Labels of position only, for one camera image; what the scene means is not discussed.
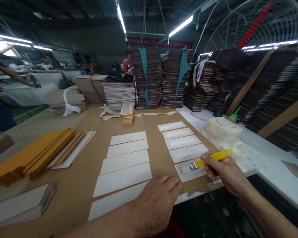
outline factory wall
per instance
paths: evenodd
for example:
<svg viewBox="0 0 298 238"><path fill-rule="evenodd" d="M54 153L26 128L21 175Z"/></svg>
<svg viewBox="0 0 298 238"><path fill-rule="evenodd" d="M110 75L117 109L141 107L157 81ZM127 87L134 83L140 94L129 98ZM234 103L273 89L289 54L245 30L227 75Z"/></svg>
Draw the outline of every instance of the factory wall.
<svg viewBox="0 0 298 238"><path fill-rule="evenodd" d="M193 50L195 49L200 35L201 30L192 30L191 27L182 29L180 32L175 34L171 40L175 41L192 41ZM172 26L167 25L167 29L172 29ZM127 31L142 31L142 24L128 24L126 25ZM149 22L146 28L147 32L154 32L164 34L164 26L160 22ZM49 30L44 32L49 38L53 40L51 42L48 37L41 34L43 43L46 44L57 44L62 47L72 48L76 50L85 51L96 55L96 64L103 68L110 68L111 62L122 61L127 57L126 51L128 49L127 42L125 41L124 32L122 26L102 26L94 28L79 28L79 29L66 29L66 30ZM141 37L139 34L128 34L129 37ZM150 35L144 35L145 38L151 38ZM205 45L209 40L208 35L204 35L201 39L197 53L202 53ZM139 48L142 46L130 46L131 48ZM165 53L170 48L160 48L161 53Z"/></svg>

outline glue bottle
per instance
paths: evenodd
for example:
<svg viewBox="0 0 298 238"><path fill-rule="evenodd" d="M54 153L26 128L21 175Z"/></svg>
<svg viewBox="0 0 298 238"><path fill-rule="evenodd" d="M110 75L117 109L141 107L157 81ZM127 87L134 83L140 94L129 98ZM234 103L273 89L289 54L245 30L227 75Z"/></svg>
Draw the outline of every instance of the glue bottle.
<svg viewBox="0 0 298 238"><path fill-rule="evenodd" d="M238 113L238 111L240 110L240 108L241 108L241 106L239 106L239 108L235 111L234 114L232 114L232 115L226 117L225 119L227 119L227 120L229 120L230 122L236 124L237 113Z"/></svg>

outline person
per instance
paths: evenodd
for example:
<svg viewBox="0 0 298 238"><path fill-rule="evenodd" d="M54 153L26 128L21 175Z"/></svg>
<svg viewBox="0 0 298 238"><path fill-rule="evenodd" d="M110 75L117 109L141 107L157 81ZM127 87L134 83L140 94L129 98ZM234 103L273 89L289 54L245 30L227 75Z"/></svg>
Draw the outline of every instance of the person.
<svg viewBox="0 0 298 238"><path fill-rule="evenodd" d="M128 53L128 50L127 50L127 55L128 55L128 58L124 59L123 61L124 82L132 82L133 81L133 76L131 74L132 65L131 65L130 54Z"/></svg>
<svg viewBox="0 0 298 238"><path fill-rule="evenodd" d="M60 62L54 57L53 54L50 54L50 53L41 54L40 59L46 65L51 64L55 70L62 70L62 66Z"/></svg>
<svg viewBox="0 0 298 238"><path fill-rule="evenodd" d="M209 157L215 152L201 155L206 163L204 170L212 180L221 177L226 189L246 205L264 236L298 238L298 229L257 192L235 161L229 156L220 161ZM89 221L64 238L157 235L167 228L181 189L182 183L178 177L166 175L152 179L136 199Z"/></svg>
<svg viewBox="0 0 298 238"><path fill-rule="evenodd" d="M35 88L41 87L41 85L39 85L39 84L28 83L20 75L18 75L16 72L10 70L8 67L4 66L4 64L2 64L1 62L0 62L0 71L4 72L11 78L16 79L20 83L23 83L29 87L35 87ZM6 108L6 106L3 104L3 102L0 101L0 131L5 132L14 126L16 126L16 123L13 120L13 116L12 116L11 112Z"/></svg>

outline red sign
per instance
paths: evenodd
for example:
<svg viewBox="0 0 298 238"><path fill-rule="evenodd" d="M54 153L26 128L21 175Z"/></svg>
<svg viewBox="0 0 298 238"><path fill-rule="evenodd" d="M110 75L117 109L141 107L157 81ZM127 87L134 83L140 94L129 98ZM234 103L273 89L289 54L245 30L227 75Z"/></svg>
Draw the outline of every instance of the red sign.
<svg viewBox="0 0 298 238"><path fill-rule="evenodd" d="M160 39L142 38L142 40L141 40L141 37L128 37L128 42L130 45L155 46L159 41L160 41ZM193 42L169 40L169 44L168 44L168 41L165 40L159 44L159 47L164 47L164 48L182 49L185 46L187 46L188 49L192 49Z"/></svg>

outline teal strip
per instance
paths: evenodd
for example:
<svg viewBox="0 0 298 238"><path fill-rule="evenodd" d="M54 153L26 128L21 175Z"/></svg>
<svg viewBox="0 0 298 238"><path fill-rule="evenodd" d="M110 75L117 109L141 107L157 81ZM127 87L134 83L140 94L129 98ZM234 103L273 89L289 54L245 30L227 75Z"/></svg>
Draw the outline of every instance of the teal strip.
<svg viewBox="0 0 298 238"><path fill-rule="evenodd" d="M181 50L182 50L181 66L180 66L178 84L176 86L176 92L175 92L175 98L174 98L173 108L176 108L175 101L176 101L176 97L178 96L179 87L180 87L182 78L185 75L185 73L191 69L190 65L188 65L188 62L187 62L187 58L188 58L188 47L185 46Z"/></svg>
<svg viewBox="0 0 298 238"><path fill-rule="evenodd" d="M141 56L143 72L145 74L146 79L146 91L143 95L143 98L146 100L146 108L149 108L149 98L148 98L148 88L147 88L147 52L146 49L138 49Z"/></svg>

